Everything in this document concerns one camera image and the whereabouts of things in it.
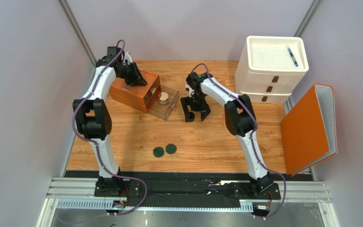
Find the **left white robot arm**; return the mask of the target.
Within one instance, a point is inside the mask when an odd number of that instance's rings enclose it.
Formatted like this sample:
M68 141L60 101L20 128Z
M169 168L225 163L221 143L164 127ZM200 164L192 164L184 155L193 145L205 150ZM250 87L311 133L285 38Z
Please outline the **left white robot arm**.
M118 195L124 190L123 177L110 145L112 120L105 100L116 78L121 78L131 87L146 86L131 55L123 47L109 46L107 55L95 66L95 75L87 92L81 99L73 101L71 125L75 135L88 142L99 165L96 189Z

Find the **green round compact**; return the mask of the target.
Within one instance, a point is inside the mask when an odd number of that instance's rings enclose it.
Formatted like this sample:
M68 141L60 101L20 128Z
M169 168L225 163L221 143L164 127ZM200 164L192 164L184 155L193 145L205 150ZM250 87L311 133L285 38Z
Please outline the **green round compact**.
M153 155L155 157L162 157L164 155L164 149L162 147L156 147L153 149Z
M176 151L177 151L177 146L174 145L174 144L168 144L166 147L165 147L165 151L166 153L168 154L174 154Z

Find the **black round jar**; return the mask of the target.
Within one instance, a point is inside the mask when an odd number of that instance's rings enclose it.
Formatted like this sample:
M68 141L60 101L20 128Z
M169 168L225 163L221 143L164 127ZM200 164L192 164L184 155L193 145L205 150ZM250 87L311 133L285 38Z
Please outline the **black round jar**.
M195 114L193 112L189 112L187 122L193 122L194 120L195 120Z

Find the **gold lid cream jar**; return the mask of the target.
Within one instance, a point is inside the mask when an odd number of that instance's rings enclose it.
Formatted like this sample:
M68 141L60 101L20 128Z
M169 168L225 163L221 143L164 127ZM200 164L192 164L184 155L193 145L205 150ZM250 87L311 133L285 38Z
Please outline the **gold lid cream jar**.
M158 102L160 105L167 105L169 102L169 95L167 92L160 92L158 95Z

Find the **orange drawer box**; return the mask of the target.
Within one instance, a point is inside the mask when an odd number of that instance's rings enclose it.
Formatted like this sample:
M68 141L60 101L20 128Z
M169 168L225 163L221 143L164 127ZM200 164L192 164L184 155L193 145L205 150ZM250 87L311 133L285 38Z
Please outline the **orange drawer box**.
M140 69L139 72L147 81L146 86L128 86L125 80L116 78L109 89L109 95L115 101L148 113L161 91L160 77L148 70Z

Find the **clear bottom drawer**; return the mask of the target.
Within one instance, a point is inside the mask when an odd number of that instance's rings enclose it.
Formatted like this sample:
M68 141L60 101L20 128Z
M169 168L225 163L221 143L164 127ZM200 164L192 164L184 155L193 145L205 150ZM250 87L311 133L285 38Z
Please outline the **clear bottom drawer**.
M160 92L167 92L169 95L169 102L167 105L160 105L158 102L158 95ZM167 120L172 110L179 100L179 92L166 86L160 85L155 93L150 98L147 104L147 112L150 115Z

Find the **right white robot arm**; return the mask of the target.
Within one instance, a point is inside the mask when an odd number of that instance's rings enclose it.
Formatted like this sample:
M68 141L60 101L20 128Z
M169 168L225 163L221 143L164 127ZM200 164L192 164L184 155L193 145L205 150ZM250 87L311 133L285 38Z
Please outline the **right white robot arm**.
M224 108L228 131L237 138L242 148L252 189L257 192L268 189L273 180L259 150L256 137L258 125L250 98L230 91L206 73L190 73L185 87L189 93L181 98L185 122L193 122L195 113L200 113L201 120L204 120L211 112L206 97L216 100Z

